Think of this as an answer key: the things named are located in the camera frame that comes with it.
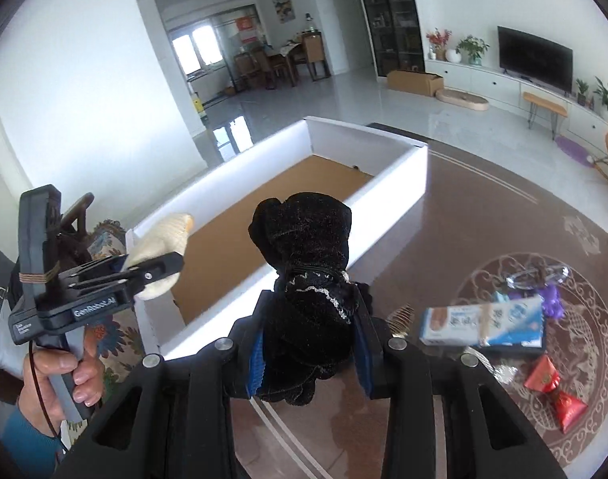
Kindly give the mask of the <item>person's left forearm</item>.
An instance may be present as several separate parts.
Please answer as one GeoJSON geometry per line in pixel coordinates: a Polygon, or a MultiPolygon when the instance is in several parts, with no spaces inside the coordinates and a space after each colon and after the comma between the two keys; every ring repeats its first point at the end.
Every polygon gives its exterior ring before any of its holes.
{"type": "Polygon", "coordinates": [[[61,446],[34,428],[14,407],[5,425],[2,444],[24,478],[44,479],[53,476],[61,446]]]}

